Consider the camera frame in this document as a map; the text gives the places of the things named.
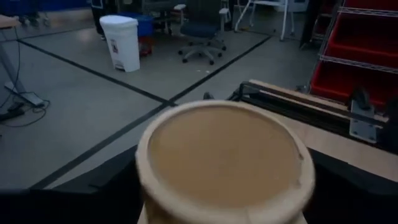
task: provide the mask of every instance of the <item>cylindrical container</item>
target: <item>cylindrical container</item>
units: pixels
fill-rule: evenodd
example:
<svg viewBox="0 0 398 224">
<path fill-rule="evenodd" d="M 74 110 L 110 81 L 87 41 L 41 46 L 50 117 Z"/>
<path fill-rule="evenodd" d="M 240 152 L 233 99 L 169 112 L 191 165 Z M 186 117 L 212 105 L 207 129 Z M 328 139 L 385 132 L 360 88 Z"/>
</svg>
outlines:
<svg viewBox="0 0 398 224">
<path fill-rule="evenodd" d="M 138 21 L 124 16 L 103 16 L 99 22 L 105 33 L 114 67 L 125 72 L 138 70 Z"/>
<path fill-rule="evenodd" d="M 149 224 L 288 223 L 308 202 L 312 159 L 262 109 L 197 101 L 160 115 L 136 152 Z"/>
</svg>

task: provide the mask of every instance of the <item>desk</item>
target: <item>desk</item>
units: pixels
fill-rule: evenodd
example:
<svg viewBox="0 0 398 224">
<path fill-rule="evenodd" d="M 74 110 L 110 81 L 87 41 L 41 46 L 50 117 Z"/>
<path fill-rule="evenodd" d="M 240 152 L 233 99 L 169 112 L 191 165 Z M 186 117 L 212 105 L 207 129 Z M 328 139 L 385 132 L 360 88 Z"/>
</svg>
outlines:
<svg viewBox="0 0 398 224">
<path fill-rule="evenodd" d="M 18 25 L 19 22 L 16 18 L 0 15 L 0 29 L 16 27 Z M 12 63 L 6 51 L 2 47 L 2 44 L 0 44 L 0 62 L 4 65 L 4 68 L 6 69 L 6 72 L 11 80 L 11 82 L 7 82 L 6 84 L 4 84 L 7 89 L 13 91 L 15 94 L 32 103 L 34 106 L 40 106 L 44 103 L 44 101 L 40 99 L 35 93 L 26 91 L 22 82 L 17 79 L 17 72 L 12 66 Z"/>
</svg>

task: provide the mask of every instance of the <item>concrete floor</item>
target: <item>concrete floor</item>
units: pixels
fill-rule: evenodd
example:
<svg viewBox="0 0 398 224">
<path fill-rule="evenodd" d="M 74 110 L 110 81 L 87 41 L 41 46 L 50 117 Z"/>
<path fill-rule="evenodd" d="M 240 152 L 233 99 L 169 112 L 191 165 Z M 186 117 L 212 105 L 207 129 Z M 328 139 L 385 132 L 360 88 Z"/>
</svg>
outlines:
<svg viewBox="0 0 398 224">
<path fill-rule="evenodd" d="M 188 40 L 156 34 L 153 55 L 141 59 L 139 71 L 123 73 L 113 68 L 92 23 L 82 20 L 18 29 L 20 79 L 51 105 L 28 127 L 0 125 L 0 189 L 52 188 L 98 167 L 137 144 L 150 121 L 173 106 L 170 100 L 200 100 L 205 91 L 224 99 L 252 78 L 294 89 L 309 80 L 317 58 L 316 50 L 299 50 L 296 40 L 227 32 L 228 50 L 214 65 L 200 57 L 182 63 L 177 50 Z M 6 37 L 3 45 L 17 68 L 18 43 L 11 30 Z M 8 81 L 2 65 L 0 74 L 0 83 Z M 7 96 L 0 88 L 0 103 Z M 38 116 L 29 111 L 6 124 Z"/>
</svg>

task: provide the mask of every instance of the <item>white trash can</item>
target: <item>white trash can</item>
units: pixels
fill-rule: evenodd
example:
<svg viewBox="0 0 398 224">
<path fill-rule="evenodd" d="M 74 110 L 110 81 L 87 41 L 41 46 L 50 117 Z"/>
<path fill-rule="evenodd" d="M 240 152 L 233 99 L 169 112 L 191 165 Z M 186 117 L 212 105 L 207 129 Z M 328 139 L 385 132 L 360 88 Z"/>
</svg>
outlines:
<svg viewBox="0 0 398 224">
<path fill-rule="evenodd" d="M 114 67 L 125 72 L 138 70 L 138 21 L 124 16 L 103 16 L 99 22 L 105 33 Z"/>
</svg>

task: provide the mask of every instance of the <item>container lid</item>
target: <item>container lid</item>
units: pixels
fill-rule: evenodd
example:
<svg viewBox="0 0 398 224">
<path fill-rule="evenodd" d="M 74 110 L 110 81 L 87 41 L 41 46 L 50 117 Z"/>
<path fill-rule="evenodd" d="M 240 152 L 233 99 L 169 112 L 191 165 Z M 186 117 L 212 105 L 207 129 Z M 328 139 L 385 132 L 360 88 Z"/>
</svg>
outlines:
<svg viewBox="0 0 398 224">
<path fill-rule="evenodd" d="M 120 28 L 126 28 L 126 27 L 131 27 L 131 26 L 137 26 L 138 21 L 137 19 L 133 19 L 131 17 L 126 17 L 126 16 L 103 16 L 99 19 L 99 22 L 101 23 L 102 26 L 108 26 L 108 27 L 120 27 Z"/>
<path fill-rule="evenodd" d="M 136 154 L 141 183 L 191 223 L 285 223 L 312 194 L 302 141 L 263 110 L 199 101 L 159 116 Z"/>
</svg>

